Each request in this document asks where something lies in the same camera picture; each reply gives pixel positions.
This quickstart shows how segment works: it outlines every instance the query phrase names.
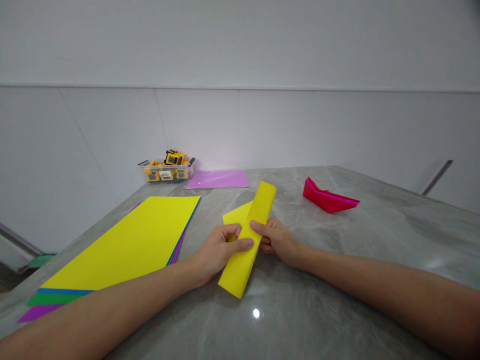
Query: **hand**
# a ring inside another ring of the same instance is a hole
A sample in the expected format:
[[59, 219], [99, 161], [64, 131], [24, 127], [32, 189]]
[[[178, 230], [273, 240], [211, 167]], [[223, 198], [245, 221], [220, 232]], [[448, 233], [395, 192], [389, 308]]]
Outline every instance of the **hand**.
[[276, 254], [288, 266], [299, 267], [300, 256], [305, 246], [295, 240], [279, 220], [270, 219], [266, 225], [251, 221], [250, 226], [253, 231], [262, 235], [260, 250], [264, 254]]
[[222, 270], [233, 254], [252, 248], [254, 241], [251, 238], [227, 242], [230, 234], [235, 234], [238, 238], [241, 230], [240, 224], [214, 227], [200, 248], [191, 256], [201, 279], [197, 288], [208, 283], [216, 273]]

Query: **floor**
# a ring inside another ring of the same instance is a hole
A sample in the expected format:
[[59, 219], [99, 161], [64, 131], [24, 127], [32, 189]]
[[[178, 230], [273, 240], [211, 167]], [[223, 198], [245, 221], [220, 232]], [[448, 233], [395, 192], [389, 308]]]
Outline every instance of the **floor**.
[[34, 272], [34, 269], [28, 269], [22, 274], [17, 274], [0, 263], [0, 300]]

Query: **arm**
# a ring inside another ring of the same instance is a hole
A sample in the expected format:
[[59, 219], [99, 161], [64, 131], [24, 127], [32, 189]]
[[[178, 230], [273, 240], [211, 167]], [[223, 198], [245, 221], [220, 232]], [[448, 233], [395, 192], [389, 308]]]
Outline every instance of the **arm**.
[[479, 355], [480, 291], [412, 267], [309, 248], [276, 219], [251, 227], [263, 235], [264, 253], [376, 308], [454, 358]]
[[191, 257], [77, 299], [0, 341], [3, 359], [101, 359], [179, 295], [206, 284], [251, 239], [226, 242], [238, 224], [213, 229]]

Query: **folded yellow paper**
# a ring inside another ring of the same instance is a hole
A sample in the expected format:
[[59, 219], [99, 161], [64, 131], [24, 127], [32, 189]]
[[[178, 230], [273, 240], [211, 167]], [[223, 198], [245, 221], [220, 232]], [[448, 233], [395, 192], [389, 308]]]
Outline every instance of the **folded yellow paper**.
[[[262, 224], [267, 223], [276, 193], [277, 188], [275, 186], [264, 181], [260, 182], [255, 199], [253, 199], [251, 208], [243, 223], [240, 235], [238, 236], [239, 239], [253, 239], [253, 247], [246, 252], [234, 254], [226, 263], [225, 269], [218, 281], [218, 285], [239, 299], [244, 295], [245, 287], [247, 286], [250, 272], [252, 271], [255, 257], [259, 250], [260, 241], [262, 240], [262, 236], [253, 231], [250, 227], [250, 221], [254, 220]], [[233, 211], [225, 214], [227, 219], [240, 219], [239, 217], [242, 215], [242, 212], [245, 211], [245, 208], [243, 207], [247, 207], [247, 205], [248, 204], [245, 204], [236, 209], [238, 212], [234, 215], [232, 215]]]
[[[235, 210], [227, 212], [225, 215], [222, 216], [223, 224], [245, 224], [245, 220], [250, 212], [250, 208], [252, 207], [253, 201], [247, 202], [245, 205], [237, 207]], [[237, 238], [235, 234], [230, 234], [228, 236], [227, 241], [232, 242], [235, 241]]]

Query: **left hand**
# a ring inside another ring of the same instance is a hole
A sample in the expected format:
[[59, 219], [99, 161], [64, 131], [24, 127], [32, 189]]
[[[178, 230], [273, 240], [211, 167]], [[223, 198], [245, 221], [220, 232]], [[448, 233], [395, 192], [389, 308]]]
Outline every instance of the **left hand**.
[[200, 248], [191, 256], [191, 261], [196, 265], [201, 279], [197, 288], [208, 283], [216, 273], [222, 270], [233, 254], [252, 248], [254, 241], [251, 238], [227, 242], [230, 234], [235, 234], [238, 238], [241, 230], [240, 224], [214, 227]]

